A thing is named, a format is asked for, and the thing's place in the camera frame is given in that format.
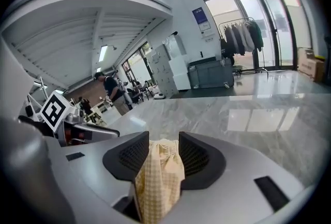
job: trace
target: cardboard box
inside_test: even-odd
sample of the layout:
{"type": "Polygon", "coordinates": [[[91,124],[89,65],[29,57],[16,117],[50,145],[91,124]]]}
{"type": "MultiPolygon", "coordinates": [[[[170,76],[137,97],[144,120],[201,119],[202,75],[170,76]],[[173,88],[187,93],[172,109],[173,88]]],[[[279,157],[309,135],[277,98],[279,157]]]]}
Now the cardboard box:
{"type": "Polygon", "coordinates": [[[323,81],[324,62],[315,58],[312,49],[300,48],[298,71],[309,76],[314,82],[323,81]]]}

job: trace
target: man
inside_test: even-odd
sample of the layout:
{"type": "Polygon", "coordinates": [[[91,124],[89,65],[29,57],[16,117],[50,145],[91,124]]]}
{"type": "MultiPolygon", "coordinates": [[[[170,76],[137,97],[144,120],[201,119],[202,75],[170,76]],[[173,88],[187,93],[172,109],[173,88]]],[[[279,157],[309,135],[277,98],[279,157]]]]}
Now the man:
{"type": "Polygon", "coordinates": [[[123,92],[118,89],[117,83],[112,77],[107,77],[102,72],[97,72],[94,75],[94,79],[103,82],[104,89],[106,90],[109,99],[113,102],[120,115],[125,115],[129,112],[123,92]]]}
{"type": "Polygon", "coordinates": [[[79,102],[79,105],[80,105],[81,109],[83,109],[87,115],[92,114],[91,105],[89,103],[89,100],[87,100],[87,99],[83,98],[82,96],[80,96],[78,98],[78,102],[79,102]]]}

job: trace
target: marble table surface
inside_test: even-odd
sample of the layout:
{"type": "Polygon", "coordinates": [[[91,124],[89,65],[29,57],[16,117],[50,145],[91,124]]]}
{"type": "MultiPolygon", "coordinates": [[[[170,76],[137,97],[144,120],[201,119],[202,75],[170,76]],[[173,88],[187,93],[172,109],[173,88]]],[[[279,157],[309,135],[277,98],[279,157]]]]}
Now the marble table surface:
{"type": "Polygon", "coordinates": [[[292,94],[150,100],[111,128],[151,140],[199,133],[252,147],[294,174],[306,187],[329,158],[330,94],[292,94]]]}

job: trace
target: yellow checkered cloth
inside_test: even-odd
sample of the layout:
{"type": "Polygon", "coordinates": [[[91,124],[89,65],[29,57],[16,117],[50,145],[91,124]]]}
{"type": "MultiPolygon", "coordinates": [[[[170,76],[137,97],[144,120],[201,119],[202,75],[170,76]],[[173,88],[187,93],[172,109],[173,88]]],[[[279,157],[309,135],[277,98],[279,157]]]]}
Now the yellow checkered cloth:
{"type": "Polygon", "coordinates": [[[178,201],[185,178],[178,140],[149,142],[149,153],[136,176],[136,192],[142,222],[158,223],[178,201]]]}

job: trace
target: clothing rack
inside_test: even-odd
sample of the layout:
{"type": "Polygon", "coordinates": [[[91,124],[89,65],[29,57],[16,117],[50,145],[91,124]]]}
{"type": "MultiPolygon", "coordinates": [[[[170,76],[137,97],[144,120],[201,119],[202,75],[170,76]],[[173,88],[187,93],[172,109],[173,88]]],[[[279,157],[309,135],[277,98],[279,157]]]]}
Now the clothing rack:
{"type": "MultiPolygon", "coordinates": [[[[231,23],[234,21],[241,21],[241,20],[249,20],[249,21],[255,21],[254,18],[252,17],[243,17],[243,18],[239,18],[239,19],[234,19],[234,20],[230,20],[230,21],[226,21],[226,22],[222,22],[218,25],[219,31],[221,32],[221,25],[227,24],[227,23],[231,23]]],[[[262,55],[263,55],[263,67],[260,67],[258,69],[242,69],[242,70],[236,70],[233,72],[234,75],[236,76],[241,76],[243,74],[252,74],[252,73],[258,73],[258,72],[266,72],[267,73],[267,78],[269,79],[269,72],[268,70],[265,69],[265,60],[264,60],[264,51],[262,48],[262,55]]]]}

